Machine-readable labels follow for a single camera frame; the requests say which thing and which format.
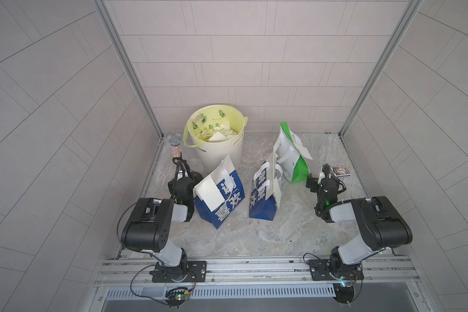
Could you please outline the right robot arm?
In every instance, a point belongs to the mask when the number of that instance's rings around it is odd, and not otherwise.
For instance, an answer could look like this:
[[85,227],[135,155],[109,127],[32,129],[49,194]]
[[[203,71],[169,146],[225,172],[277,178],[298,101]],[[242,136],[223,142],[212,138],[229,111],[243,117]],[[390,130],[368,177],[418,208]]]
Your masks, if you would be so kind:
[[317,178],[308,176],[306,187],[317,194],[316,215],[327,223],[355,221],[360,233],[348,243],[335,247],[327,261],[329,275],[339,279],[363,279],[361,262],[387,249],[410,244],[413,234],[385,196],[338,200],[346,191],[328,164]]

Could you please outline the white receipt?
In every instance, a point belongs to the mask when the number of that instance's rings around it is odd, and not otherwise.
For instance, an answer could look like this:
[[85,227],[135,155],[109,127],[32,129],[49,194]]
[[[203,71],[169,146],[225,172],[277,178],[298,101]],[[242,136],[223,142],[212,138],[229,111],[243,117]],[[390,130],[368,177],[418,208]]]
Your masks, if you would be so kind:
[[224,197],[211,176],[202,179],[194,188],[196,195],[210,211],[215,211],[224,202]]

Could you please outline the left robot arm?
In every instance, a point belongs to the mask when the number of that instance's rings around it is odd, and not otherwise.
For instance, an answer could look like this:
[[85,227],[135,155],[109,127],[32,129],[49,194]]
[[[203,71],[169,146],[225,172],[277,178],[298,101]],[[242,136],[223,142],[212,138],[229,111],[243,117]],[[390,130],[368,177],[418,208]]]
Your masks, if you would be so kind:
[[128,211],[130,216],[121,230],[116,227],[119,243],[126,249],[146,253],[157,260],[152,273],[174,280],[188,275],[187,254],[169,240],[173,222],[189,222],[194,214],[193,188],[203,179],[191,170],[182,156],[174,157],[174,177],[168,182],[170,197],[139,198]]

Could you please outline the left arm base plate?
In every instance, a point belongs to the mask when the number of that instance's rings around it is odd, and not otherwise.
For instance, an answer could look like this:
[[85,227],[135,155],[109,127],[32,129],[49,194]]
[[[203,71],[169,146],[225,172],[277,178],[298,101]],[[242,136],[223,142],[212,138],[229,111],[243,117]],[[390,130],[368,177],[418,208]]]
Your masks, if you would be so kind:
[[191,283],[205,282],[206,261],[187,261],[179,266],[166,267],[157,263],[155,270],[150,271],[153,283]]

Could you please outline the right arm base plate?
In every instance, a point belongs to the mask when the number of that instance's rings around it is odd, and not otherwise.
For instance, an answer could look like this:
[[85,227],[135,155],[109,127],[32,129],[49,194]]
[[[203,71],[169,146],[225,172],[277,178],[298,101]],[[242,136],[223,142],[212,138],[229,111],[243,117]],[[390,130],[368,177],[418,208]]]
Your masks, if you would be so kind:
[[338,261],[311,259],[308,261],[313,281],[360,281],[364,279],[361,263],[345,265]]

